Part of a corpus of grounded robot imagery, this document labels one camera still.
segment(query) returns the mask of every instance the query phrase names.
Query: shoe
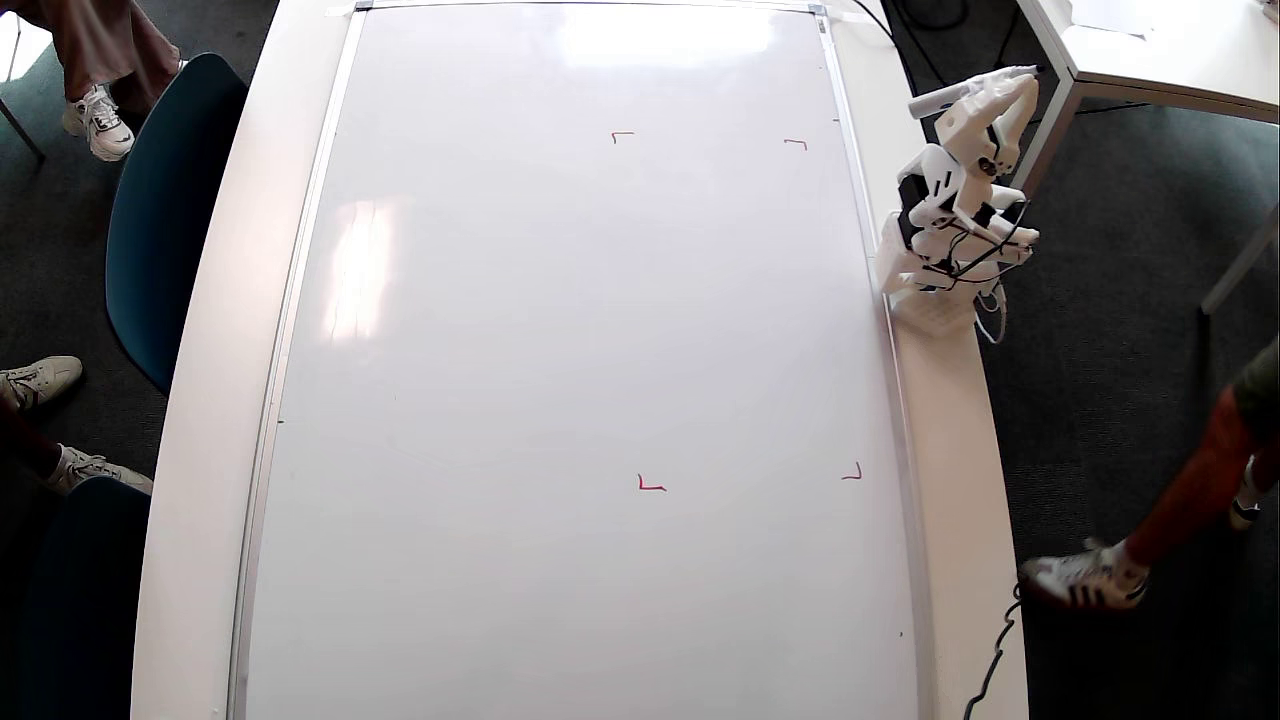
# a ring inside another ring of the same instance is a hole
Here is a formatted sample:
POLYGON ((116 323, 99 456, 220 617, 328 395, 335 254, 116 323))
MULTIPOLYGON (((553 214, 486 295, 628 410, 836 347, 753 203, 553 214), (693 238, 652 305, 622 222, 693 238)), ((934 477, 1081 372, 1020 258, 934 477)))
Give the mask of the shoe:
MULTIPOLYGON (((1245 488, 1249 491, 1253 489, 1253 457, 1249 457, 1249 464, 1244 466, 1244 475, 1240 478, 1240 495, 1244 493, 1245 488)), ((1251 495, 1252 497, 1257 497, 1257 493, 1251 492, 1251 495)), ((1231 510, 1228 511, 1226 519, 1231 524, 1233 530, 1243 533, 1253 527, 1253 521, 1258 519, 1260 512, 1262 512, 1262 510, 1258 507, 1257 502, 1245 507, 1240 502, 1240 496, 1236 495, 1231 498, 1231 510)))
POLYGON ((0 370, 0 402, 14 410, 31 410, 76 384, 84 366, 70 355, 54 355, 26 368, 0 370))
POLYGON ((106 86, 95 85, 63 109, 63 128, 76 137, 88 136, 88 149, 99 160, 115 163, 133 149, 133 131, 115 113, 115 100, 106 86))
POLYGON ((1089 610, 1130 610, 1147 593, 1147 573, 1120 570, 1115 547, 1096 539, 1088 552, 1066 557, 1033 557, 1018 569, 1028 591, 1051 605, 1089 610))
POLYGON ((84 480, 101 477, 113 478, 136 491, 151 495, 151 478, 108 462, 101 455, 86 455, 65 445, 59 447, 63 448, 63 456, 58 460, 54 474, 45 480, 45 484, 58 495, 67 495, 84 480))

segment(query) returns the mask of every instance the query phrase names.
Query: whiteboard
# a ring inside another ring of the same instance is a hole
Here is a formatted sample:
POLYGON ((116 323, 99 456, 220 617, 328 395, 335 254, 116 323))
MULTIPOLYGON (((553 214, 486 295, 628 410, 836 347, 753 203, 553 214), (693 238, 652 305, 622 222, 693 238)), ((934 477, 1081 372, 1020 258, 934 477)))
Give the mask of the whiteboard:
POLYGON ((918 716, 895 375, 818 18, 351 22, 238 714, 918 716))

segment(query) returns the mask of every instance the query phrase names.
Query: white table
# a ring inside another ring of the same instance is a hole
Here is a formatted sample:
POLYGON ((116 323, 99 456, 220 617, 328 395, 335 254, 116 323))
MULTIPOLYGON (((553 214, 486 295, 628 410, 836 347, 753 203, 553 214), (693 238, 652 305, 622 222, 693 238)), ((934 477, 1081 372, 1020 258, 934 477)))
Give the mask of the white table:
POLYGON ((1280 36, 1254 0, 1158 3, 1146 38, 1071 24, 1069 0, 1018 0, 1059 86, 1014 186, 1034 195, 1080 100, 1108 97, 1276 122, 1280 36))
MULTIPOLYGON (((227 716, 250 479, 298 217, 346 33, 315 0, 282 0, 210 224, 165 419, 142 571, 134 717, 227 716)), ((874 26, 833 29, 861 138, 873 213, 923 137, 893 47, 874 26), (874 99, 859 102, 858 99, 874 99)), ((972 333, 896 329, 922 527, 934 716, 959 717, 980 687, 1015 582, 1004 479, 972 333), (956 464, 956 457, 965 462, 956 464)), ((975 716, 1027 715, 1020 626, 975 716)))

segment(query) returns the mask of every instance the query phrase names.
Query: white sock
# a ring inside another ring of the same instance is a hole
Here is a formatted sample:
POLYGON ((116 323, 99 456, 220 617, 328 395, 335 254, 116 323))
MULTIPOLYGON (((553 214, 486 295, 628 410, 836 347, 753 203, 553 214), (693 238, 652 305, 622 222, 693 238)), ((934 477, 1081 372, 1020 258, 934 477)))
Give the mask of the white sock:
POLYGON ((1115 562, 1116 573, 1125 584, 1138 584, 1147 577, 1151 568, 1139 565, 1134 562, 1133 557, 1129 557, 1129 553, 1124 548, 1124 543, 1128 541, 1129 538, 1125 538, 1111 547, 1115 551, 1112 561, 1115 562))
POLYGON ((1235 501, 1240 503, 1240 507, 1249 509, 1257 505, 1261 497, 1262 493, 1253 487, 1253 459, 1249 457, 1249 464, 1244 466, 1244 477, 1240 478, 1240 491, 1235 493, 1235 501))

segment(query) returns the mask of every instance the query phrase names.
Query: beige pants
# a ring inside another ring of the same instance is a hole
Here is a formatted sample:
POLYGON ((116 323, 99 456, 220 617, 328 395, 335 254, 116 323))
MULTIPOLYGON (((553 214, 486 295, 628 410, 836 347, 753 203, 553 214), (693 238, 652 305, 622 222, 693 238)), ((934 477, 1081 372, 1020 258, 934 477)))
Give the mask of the beige pants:
POLYGON ((0 0, 0 12, 54 35, 67 100, 111 83, 127 110, 145 113, 178 73, 178 49, 133 0, 0 0))

